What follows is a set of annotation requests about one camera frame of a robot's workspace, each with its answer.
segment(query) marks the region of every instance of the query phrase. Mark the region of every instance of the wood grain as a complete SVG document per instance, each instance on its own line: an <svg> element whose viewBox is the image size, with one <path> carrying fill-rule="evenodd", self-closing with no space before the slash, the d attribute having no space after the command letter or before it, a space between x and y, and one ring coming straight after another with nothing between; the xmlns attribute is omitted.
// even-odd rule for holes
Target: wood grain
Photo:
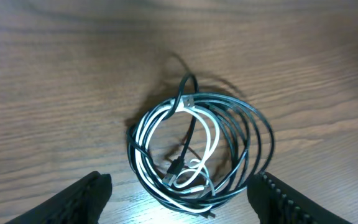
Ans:
<svg viewBox="0 0 358 224"><path fill-rule="evenodd" d="M127 125L183 74L172 53L268 118L271 173L358 223L358 1L339 0L0 1L0 223L93 170L114 185L100 223L207 223L158 205L127 162ZM161 166L188 121L156 132ZM246 193L216 215L258 223Z"/></svg>

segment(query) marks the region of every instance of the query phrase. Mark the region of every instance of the black object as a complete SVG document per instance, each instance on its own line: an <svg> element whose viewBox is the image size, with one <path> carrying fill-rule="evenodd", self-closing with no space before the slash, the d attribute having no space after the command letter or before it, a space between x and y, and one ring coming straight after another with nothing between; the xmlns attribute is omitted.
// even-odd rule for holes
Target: black object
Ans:
<svg viewBox="0 0 358 224"><path fill-rule="evenodd" d="M195 93L184 95L185 84L188 79L193 80ZM163 198L161 195L156 194L144 182L143 178L140 176L139 172L143 172L143 171L137 168L136 161L135 161L135 152L139 151L142 156L143 164L146 164L147 161L149 161L150 164L153 167L155 167L152 157L150 156L149 151L145 149L144 145L147 136L150 133L151 127L154 126L154 123L159 119L159 117L162 114L154 118L154 120L151 122L151 125L147 130L143 130L145 128L144 124L148 123L151 118L151 115L154 114L162 106L172 105L171 109L168 111L168 114L164 119L171 117L171 115L176 111L176 108L178 107L180 100L183 99L182 97L187 98L188 100L191 99L190 101L194 105L202 106L206 108L218 118L217 122L227 141L227 145L229 146L231 152L231 165L232 165L231 170L223 178L222 181L220 181L218 184L215 185L215 189L216 191L218 191L215 196L212 196L211 192L209 191L207 192L206 195L202 196L201 198L185 198L180 194L169 191L165 186L165 184L169 185L169 182L172 180L173 176L178 172L177 167L180 168L179 166L181 165L180 162L178 162L179 165L173 164L174 167L168 172L164 184L158 181L158 179L156 178L156 176L148 166L145 166L145 169L146 172L148 173L148 176L150 176L154 187L158 188L159 191L163 192L165 195L172 198L177 203L182 204L188 208L194 208L194 209L200 209L200 208L212 206L210 210L204 213L188 212L182 208L177 207L167 199ZM169 98L161 102L160 104L156 105L155 107L151 108L148 112L146 112L143 115L143 117L144 117L143 125L141 125L139 121L138 123L134 124L127 130L127 142L128 142L127 153L128 153L129 164L131 165L132 170L137 175L137 178L139 182L143 185L144 189L148 191L148 193L151 196L153 196L156 200L158 200L163 206L177 212L187 213L190 215L202 215L204 217L212 216L211 210L214 210L215 208L224 205L234 196L241 193L243 190L247 188L250 181L250 177L252 177L254 174L257 173L257 168L262 155L262 140L260 137L258 125L256 124L255 121L256 118L258 118L262 122L262 124L266 127L266 130L268 131L270 136L270 151L268 153L268 156L264 164L260 166L259 171L264 171L273 157L273 151L274 151L273 130L271 129L269 122L265 119L262 113L259 112L257 109L255 109L253 106L235 97L227 96L219 93L199 92L196 77L191 73L188 73L183 77L179 85L177 96L173 98ZM190 122L190 128L186 135L186 143L184 145L180 157L178 158L180 160L183 160L186 150L188 149L190 139L193 134L193 130L195 126L195 121L196 118L193 117ZM257 150L257 156L255 158L254 166L248 172L247 170L248 163L249 163L248 150L251 142L250 134L252 133L250 129L252 128L254 129L254 133L256 136L256 140L253 140L253 142L257 142L258 150ZM143 138L144 141L141 144L142 146L140 146L135 141L135 136L138 129L141 132L142 131L146 132L146 135ZM239 175L240 178L235 183L235 185L233 185L237 171L241 172L241 174Z"/></svg>
<svg viewBox="0 0 358 224"><path fill-rule="evenodd" d="M164 179L162 179L162 183L171 186L184 166L185 160L181 157L172 161L171 166L167 170L167 174L165 174Z"/></svg>
<svg viewBox="0 0 358 224"><path fill-rule="evenodd" d="M249 203L263 224L349 223L268 172L252 177L247 194Z"/></svg>
<svg viewBox="0 0 358 224"><path fill-rule="evenodd" d="M46 202L7 222L94 224L111 196L110 174L92 172Z"/></svg>

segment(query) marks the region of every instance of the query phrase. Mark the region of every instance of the black cable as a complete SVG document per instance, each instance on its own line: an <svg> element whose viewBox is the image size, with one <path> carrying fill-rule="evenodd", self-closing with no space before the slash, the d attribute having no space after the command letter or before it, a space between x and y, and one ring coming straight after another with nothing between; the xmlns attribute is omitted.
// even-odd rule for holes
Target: black cable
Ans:
<svg viewBox="0 0 358 224"><path fill-rule="evenodd" d="M192 79L194 84L195 93L193 94L187 94L184 95L184 89L185 84L188 79ZM232 164L232 170L221 180L218 184L216 184L215 190L216 195L213 196L212 192L209 191L208 193L204 194L201 198L185 198L183 195L176 194L175 192L172 192L171 190L168 190L165 185L163 185L160 181L158 181L157 177L153 173L152 170L150 170L149 166L144 166L145 171L148 174L148 176L151 178L152 183L154 187L156 187L159 191L163 192L165 195L169 196L172 200L179 203L180 205L186 206L188 208L194 208L194 209L200 209L203 207L212 206L211 209L207 212L203 213L191 213L189 211L186 211L182 208L177 207L176 205L172 204L167 199L163 198L161 195L156 194L153 189L151 189L143 180L143 178L140 176L139 172L142 172L139 169L136 169L136 161L135 161L135 152L139 151L141 153L141 158L143 164L147 163L147 160L151 164L152 167L154 166L153 160L149 154L149 152L145 149L144 145L146 144L147 136L150 134L151 128L154 126L154 124L157 122L157 120L161 117L161 115L158 115L154 118L153 121L151 121L151 116L161 107L171 105L172 108L168 111L166 117L164 117L163 120L170 118L175 111L177 110L178 105L180 104L181 99L183 97L188 97L193 99L194 105L203 107L210 112L212 112L217 117L217 123L219 124L219 127L221 131L223 132L224 138L227 141L227 145L229 146L229 151L231 153L231 164ZM240 117L241 122L238 122L232 114L236 114ZM270 135L270 152L267 156L267 159L263 166L260 168L260 171L264 171L267 166L269 165L270 160L273 157L273 151L274 151L274 136L272 128L270 127L269 123L265 119L265 117L260 113L257 109L255 109L253 106L238 100L237 98L222 95L218 93L200 93L198 88L197 79L192 74L187 74L183 77L182 81L180 82L178 94L174 98L167 99L160 104L156 105L155 107L151 108L146 114L144 114L144 122L142 125L140 125L140 121L133 126L131 126L127 131L127 141L128 141L128 160L129 164L131 165L132 170L137 175L140 183L143 185L146 191L150 195L152 195L156 200L158 200L163 206L182 213L192 214L192 215L203 215L207 217L210 215L210 211L218 208L225 203L227 203L230 199L232 199L237 194L241 193L243 190L247 188L247 185L249 183L250 177L253 176L257 172L257 167L260 162L260 158L262 156L262 140L259 133L259 128L255 122L254 116L258 117L259 120L265 125L267 128L267 131ZM144 125L147 122L151 122L151 125L148 127L148 129L144 130ZM184 148L181 152L180 157L173 161L175 163L173 167L171 166L167 173L170 173L170 171L173 171L176 173L176 175L181 171L184 163L184 157L186 154L186 151L188 149L188 146L190 144L191 136L193 135L193 131L195 128L196 118L192 117L190 122L190 127L186 135L186 143L184 144ZM250 127L254 129L256 138L257 138L257 144L258 144L258 151L257 156L255 158L255 164L251 171L249 172L249 175L246 177L246 172L249 164L249 146L251 143L250 139ZM141 144L138 144L135 140L136 132L137 131L145 131L145 137L143 138L143 141L140 142ZM242 149L240 155L238 155L240 149L239 149L239 140L237 137L240 137L240 140L242 144L244 145L244 148ZM237 171L240 169L241 165L244 164L241 174L239 175L239 180L237 181L237 184L233 186L233 183L235 182L235 178L237 175Z"/></svg>

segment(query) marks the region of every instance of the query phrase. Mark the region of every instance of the wooden table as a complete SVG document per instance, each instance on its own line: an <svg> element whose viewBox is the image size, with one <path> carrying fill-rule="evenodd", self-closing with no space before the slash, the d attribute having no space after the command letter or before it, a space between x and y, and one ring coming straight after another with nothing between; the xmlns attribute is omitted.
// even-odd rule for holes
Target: wooden table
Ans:
<svg viewBox="0 0 358 224"><path fill-rule="evenodd" d="M358 1L340 0L0 1L0 223L93 170L114 185L100 223L208 223L160 206L127 161L127 126L176 92L173 54L201 90L268 118L269 172L358 223ZM161 166L189 120L175 115L155 134ZM201 126L194 138L202 152ZM208 164L221 173L225 150ZM258 223L246 197L214 222Z"/></svg>

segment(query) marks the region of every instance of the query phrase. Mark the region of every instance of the cable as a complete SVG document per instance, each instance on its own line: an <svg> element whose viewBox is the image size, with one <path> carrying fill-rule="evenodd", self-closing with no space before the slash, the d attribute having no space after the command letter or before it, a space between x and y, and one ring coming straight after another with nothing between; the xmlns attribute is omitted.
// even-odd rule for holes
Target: cable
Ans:
<svg viewBox="0 0 358 224"><path fill-rule="evenodd" d="M184 89L188 79L192 79L195 93L185 95ZM180 156L172 162L165 177L161 179L150 156L149 143L154 131L163 120L170 118L174 113L182 112L192 115L186 142ZM214 131L210 130L200 114L212 121ZM238 122L235 116L238 116L241 122ZM237 98L218 93L199 92L196 77L190 73L186 74L180 82L176 97L151 108L138 123L127 130L127 153L131 169L145 190L163 206L190 215L214 217L211 211L245 190L250 177L257 172L262 155L262 139L254 116L264 124L270 136L270 151L260 172L267 168L274 151L273 130L262 113ZM185 154L197 120L203 125L206 133L204 155L201 160L192 159L186 163ZM251 141L249 123L256 135L258 151L254 166L246 176ZM209 178L205 163L218 146L221 135L224 136L229 146L232 167L219 183L214 184ZM244 145L241 151L239 141ZM237 171L242 164L244 166L241 168L241 174L238 175ZM178 178L185 173L192 173L192 175L184 182L178 183ZM204 177L205 184L192 186L193 181L199 175ZM238 181L233 186L236 176L238 176Z"/></svg>

